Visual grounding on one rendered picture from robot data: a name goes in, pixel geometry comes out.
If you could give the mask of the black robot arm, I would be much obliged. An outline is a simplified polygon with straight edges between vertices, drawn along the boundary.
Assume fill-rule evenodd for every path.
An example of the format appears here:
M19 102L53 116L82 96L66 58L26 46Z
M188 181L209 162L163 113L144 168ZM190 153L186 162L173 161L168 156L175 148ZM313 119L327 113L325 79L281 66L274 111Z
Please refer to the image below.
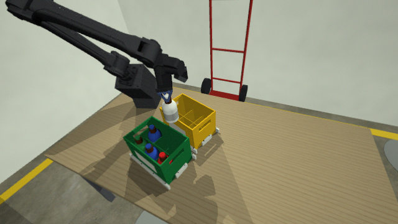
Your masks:
M161 75L164 86L172 85L172 75L184 83L188 79L184 61L163 54L161 46L154 39L120 32L53 0L6 0L5 4L13 16L43 27L97 59L104 65L104 70L119 77L120 84L132 86L138 68L131 66L130 60L117 51L109 53L81 34L123 51L147 68L153 68L155 73L166 72Z

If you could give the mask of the blue bottle with brown label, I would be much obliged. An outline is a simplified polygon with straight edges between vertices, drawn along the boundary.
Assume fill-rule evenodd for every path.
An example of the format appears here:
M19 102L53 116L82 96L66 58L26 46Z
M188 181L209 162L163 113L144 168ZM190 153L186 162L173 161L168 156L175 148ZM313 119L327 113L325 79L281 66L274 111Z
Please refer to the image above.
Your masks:
M145 149L146 149L145 153L154 160L156 160L159 157L160 154L159 150L156 147L152 146L151 144L146 144Z
M155 143L156 140L158 140L161 136L162 136L162 133L159 129L155 128L154 125L149 126L148 138L150 141Z

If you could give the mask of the green crate with dividers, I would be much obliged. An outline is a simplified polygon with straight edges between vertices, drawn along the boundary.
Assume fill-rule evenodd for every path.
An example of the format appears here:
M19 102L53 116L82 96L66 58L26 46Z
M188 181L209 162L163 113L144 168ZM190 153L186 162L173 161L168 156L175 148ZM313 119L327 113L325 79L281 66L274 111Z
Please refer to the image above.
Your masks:
M155 143L151 142L148 138L150 125L154 125L162 133L162 136L158 140L156 140ZM145 126L148 126L148 128L140 133L140 136L143 139L146 139L148 143L152 144L152 146L156 147L160 153L165 152L166 155L169 155L169 157L166 158L166 160L163 161L161 165L157 163L159 158L153 160L145 152L143 152L134 145L135 138L133 135L135 135ZM138 158L143 164L145 164L150 170L157 174L167 184L170 184L174 180L174 178L176 178L175 174L180 170L180 168L185 163L189 163L192 159L189 137L178 132L174 128L171 128L157 118L144 123L134 132L133 135L128 143L128 147L131 150L133 156ZM173 162L169 164L172 159Z

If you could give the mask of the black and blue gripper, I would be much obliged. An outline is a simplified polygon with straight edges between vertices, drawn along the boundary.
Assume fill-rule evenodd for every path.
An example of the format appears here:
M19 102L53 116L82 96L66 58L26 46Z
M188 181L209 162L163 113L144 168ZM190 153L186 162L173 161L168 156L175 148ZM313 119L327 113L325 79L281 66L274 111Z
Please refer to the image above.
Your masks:
M155 72L154 72L155 73ZM166 72L164 73L155 73L155 78L156 78L156 85L155 85L155 89L157 94L167 103L170 101L170 97L172 95L173 89L172 89L172 85L167 85L164 86L163 82L162 82L162 77L161 75L166 74ZM166 98L163 96L163 94L166 95L166 93L169 94L168 99L166 100Z

